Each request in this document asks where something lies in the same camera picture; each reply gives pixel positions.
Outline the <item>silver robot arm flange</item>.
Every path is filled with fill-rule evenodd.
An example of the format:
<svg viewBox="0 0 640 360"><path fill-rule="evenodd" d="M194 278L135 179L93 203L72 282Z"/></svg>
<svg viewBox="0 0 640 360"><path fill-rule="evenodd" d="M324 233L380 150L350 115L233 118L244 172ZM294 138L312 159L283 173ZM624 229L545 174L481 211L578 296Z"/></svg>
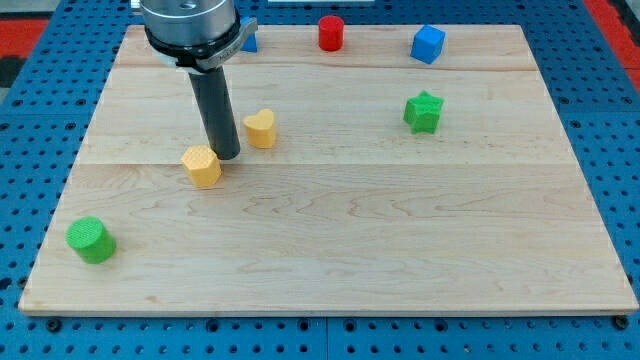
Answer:
<svg viewBox="0 0 640 360"><path fill-rule="evenodd" d="M258 31L257 19L241 17L233 0L131 0L130 5L143 17L160 61L192 74L222 66Z"/></svg>

